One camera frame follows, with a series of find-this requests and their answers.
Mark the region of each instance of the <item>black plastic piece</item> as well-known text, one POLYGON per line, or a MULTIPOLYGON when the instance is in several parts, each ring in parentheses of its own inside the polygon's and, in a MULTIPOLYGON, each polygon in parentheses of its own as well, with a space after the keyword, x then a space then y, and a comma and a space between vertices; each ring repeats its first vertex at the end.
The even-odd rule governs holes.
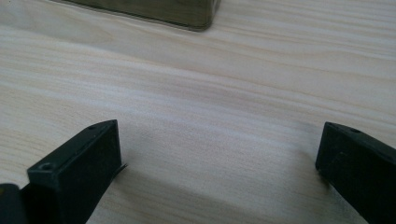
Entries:
MULTIPOLYGON (((26 219, 31 224, 87 222, 124 167, 117 121, 86 128, 28 169, 30 183, 21 190, 26 219)), ((13 192, 16 202, 18 194, 13 192)), ((0 223, 20 222, 0 219, 0 223)))
POLYGON ((20 195, 20 189, 14 184, 0 185, 0 223, 28 223, 20 195))
POLYGON ((369 223, 396 223, 396 149, 326 122, 316 168, 369 223))

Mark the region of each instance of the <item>wooden table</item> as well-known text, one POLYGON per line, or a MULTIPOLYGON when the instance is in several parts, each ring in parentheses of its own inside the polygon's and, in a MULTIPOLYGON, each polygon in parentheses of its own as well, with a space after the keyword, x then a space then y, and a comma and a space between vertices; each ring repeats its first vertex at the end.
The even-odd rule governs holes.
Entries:
POLYGON ((325 121, 395 147, 396 2, 223 0, 203 33, 0 0, 0 183, 117 119, 89 223, 365 223, 320 180, 325 121))

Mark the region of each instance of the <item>light wood surface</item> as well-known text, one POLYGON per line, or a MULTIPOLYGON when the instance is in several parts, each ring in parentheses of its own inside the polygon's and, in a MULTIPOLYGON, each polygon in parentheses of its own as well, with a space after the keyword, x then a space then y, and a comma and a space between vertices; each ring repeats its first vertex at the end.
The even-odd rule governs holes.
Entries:
POLYGON ((325 121, 396 147, 396 2, 222 0, 203 33, 0 0, 0 183, 95 122, 129 164, 89 223, 365 223, 325 121))

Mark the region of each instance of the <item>wood grain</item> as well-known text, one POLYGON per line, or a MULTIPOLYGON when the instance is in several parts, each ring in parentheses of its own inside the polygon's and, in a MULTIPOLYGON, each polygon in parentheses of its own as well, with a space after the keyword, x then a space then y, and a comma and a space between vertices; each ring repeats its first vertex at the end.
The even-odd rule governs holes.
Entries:
POLYGON ((117 119, 89 223, 364 223, 314 162, 326 120, 396 147, 396 2, 222 0, 192 33, 0 0, 0 182, 117 119))

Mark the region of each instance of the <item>small hole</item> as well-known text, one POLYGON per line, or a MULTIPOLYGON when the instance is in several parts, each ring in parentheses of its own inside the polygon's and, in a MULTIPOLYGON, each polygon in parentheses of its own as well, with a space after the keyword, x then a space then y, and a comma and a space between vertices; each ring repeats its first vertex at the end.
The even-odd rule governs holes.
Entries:
POLYGON ((350 131, 352 131, 353 133, 360 133, 361 131, 356 130, 356 129, 350 129, 350 131))
POLYGON ((54 165, 52 163, 43 163, 41 164, 38 168, 40 168, 41 170, 52 170, 54 168, 54 165))

